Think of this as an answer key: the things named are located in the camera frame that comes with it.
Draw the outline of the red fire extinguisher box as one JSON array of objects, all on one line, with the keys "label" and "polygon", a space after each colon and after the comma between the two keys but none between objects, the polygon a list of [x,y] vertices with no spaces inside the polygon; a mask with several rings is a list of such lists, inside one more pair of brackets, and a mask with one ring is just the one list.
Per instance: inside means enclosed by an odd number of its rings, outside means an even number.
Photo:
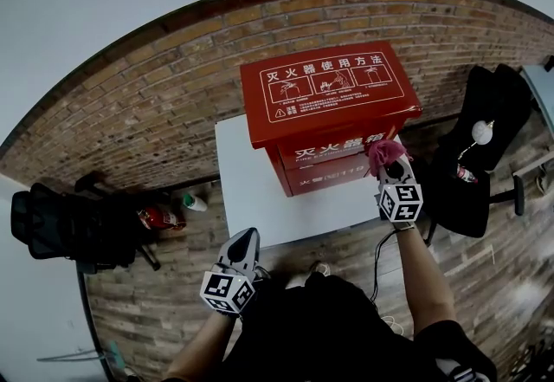
[{"label": "red fire extinguisher box", "polygon": [[369,176],[370,145],[422,113],[385,41],[250,62],[240,74],[251,145],[288,197]]}]

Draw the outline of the light blue desk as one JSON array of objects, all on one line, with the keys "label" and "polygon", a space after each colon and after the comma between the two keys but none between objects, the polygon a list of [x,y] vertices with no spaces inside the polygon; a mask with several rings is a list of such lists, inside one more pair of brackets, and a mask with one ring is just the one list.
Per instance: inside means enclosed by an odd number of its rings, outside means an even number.
[{"label": "light blue desk", "polygon": [[550,55],[544,65],[523,66],[521,75],[554,136],[554,55]]}]

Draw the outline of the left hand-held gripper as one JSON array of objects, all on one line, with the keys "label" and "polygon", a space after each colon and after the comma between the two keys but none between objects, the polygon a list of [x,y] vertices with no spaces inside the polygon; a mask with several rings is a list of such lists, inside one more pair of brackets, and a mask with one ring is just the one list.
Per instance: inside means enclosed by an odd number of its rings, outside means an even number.
[{"label": "left hand-held gripper", "polygon": [[254,271],[260,235],[251,227],[233,235],[221,248],[218,262],[206,271],[200,296],[215,311],[240,315],[254,297]]}]

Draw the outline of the white bottle green cap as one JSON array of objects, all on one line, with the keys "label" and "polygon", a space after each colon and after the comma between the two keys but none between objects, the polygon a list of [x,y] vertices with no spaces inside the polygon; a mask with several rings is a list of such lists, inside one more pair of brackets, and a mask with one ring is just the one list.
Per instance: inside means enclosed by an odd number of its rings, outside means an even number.
[{"label": "white bottle green cap", "polygon": [[182,202],[188,210],[205,212],[208,209],[208,205],[200,197],[192,194],[184,194]]}]

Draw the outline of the plastic bottle red label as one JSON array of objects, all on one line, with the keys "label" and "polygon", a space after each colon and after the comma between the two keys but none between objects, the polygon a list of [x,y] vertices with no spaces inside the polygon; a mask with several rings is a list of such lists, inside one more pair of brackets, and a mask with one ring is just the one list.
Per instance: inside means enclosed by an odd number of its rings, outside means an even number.
[{"label": "plastic bottle red label", "polygon": [[456,176],[467,183],[477,184],[479,182],[478,178],[472,172],[461,165],[457,165]]}]

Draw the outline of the black padded office chair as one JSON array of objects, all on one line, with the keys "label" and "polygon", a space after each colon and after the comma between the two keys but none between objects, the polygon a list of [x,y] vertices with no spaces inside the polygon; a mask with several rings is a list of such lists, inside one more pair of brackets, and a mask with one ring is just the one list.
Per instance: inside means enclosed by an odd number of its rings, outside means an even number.
[{"label": "black padded office chair", "polygon": [[[513,177],[510,190],[493,195],[490,172],[530,115],[531,91],[516,70],[505,64],[492,72],[481,66],[471,68],[458,120],[449,133],[438,139],[438,147],[423,174],[423,210],[431,221],[426,243],[431,243],[438,225],[463,236],[484,236],[492,204],[512,202],[515,214],[524,214],[522,179]],[[458,160],[473,142],[471,130],[479,120],[494,121],[492,140],[474,146]],[[479,182],[471,184],[457,178],[457,165],[467,168]]]}]

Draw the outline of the pink cloth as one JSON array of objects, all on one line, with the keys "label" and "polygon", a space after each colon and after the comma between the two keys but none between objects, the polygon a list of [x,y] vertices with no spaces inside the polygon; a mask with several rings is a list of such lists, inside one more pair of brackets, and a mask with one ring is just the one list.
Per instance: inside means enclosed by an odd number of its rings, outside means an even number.
[{"label": "pink cloth", "polygon": [[409,161],[413,158],[406,148],[393,139],[381,139],[371,142],[367,152],[369,158],[369,171],[373,177],[378,175],[379,169],[390,166],[392,163],[405,156]]}]

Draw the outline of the black mesh office chair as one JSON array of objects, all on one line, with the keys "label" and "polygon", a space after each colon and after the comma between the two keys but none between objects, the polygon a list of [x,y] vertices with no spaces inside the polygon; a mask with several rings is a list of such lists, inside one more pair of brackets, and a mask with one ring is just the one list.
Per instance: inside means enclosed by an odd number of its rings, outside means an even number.
[{"label": "black mesh office chair", "polygon": [[127,268],[136,255],[153,270],[161,264],[148,246],[155,233],[139,218],[140,201],[127,193],[98,189],[89,173],[75,183],[75,193],[59,193],[35,183],[11,199],[12,236],[28,247],[36,260],[66,258],[83,274]]}]

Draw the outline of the white ball on stick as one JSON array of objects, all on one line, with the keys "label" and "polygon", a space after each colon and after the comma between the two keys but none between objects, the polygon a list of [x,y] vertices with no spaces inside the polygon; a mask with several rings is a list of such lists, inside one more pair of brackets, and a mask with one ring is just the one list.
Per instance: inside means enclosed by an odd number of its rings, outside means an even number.
[{"label": "white ball on stick", "polygon": [[473,142],[459,154],[458,160],[461,160],[463,156],[474,146],[483,146],[488,144],[493,138],[493,125],[494,125],[493,120],[477,121],[473,125],[471,130],[471,136],[473,138]]}]

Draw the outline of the person's right forearm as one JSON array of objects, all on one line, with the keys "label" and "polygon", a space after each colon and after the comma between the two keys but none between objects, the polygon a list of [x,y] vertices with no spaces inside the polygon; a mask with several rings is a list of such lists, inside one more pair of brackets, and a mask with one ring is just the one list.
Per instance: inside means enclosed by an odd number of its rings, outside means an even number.
[{"label": "person's right forearm", "polygon": [[456,320],[454,295],[419,230],[402,230],[396,237],[414,334],[437,322]]}]

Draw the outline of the red fire extinguisher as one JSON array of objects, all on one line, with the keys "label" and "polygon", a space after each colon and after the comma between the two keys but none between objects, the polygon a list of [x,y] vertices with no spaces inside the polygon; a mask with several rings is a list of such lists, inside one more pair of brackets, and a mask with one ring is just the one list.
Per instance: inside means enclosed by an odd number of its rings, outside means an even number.
[{"label": "red fire extinguisher", "polygon": [[138,217],[148,230],[181,230],[186,226],[182,216],[158,205],[139,210]]}]

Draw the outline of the person's left forearm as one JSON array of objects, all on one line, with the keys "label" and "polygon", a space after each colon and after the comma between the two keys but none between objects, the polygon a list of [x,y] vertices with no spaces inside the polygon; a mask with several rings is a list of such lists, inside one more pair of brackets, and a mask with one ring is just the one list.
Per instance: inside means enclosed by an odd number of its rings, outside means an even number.
[{"label": "person's left forearm", "polygon": [[213,312],[171,362],[163,381],[208,382],[222,363],[236,318]]}]

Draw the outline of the person's black clothing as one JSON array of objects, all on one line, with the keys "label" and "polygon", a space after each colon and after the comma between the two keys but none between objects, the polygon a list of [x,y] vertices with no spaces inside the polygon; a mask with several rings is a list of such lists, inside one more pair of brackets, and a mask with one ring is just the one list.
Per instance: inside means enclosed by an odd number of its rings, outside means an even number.
[{"label": "person's black clothing", "polygon": [[494,363],[454,320],[413,339],[394,333],[361,288],[314,273],[264,288],[247,306],[229,355],[204,376],[163,382],[497,382]]}]

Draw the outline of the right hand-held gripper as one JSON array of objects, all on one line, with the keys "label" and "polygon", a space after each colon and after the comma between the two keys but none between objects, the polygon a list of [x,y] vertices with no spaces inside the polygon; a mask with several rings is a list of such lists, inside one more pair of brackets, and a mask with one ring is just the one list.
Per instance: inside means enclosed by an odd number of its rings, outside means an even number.
[{"label": "right hand-held gripper", "polygon": [[409,161],[400,157],[390,165],[380,165],[377,178],[381,181],[377,198],[380,218],[388,220],[395,229],[412,228],[422,209],[423,197]]}]

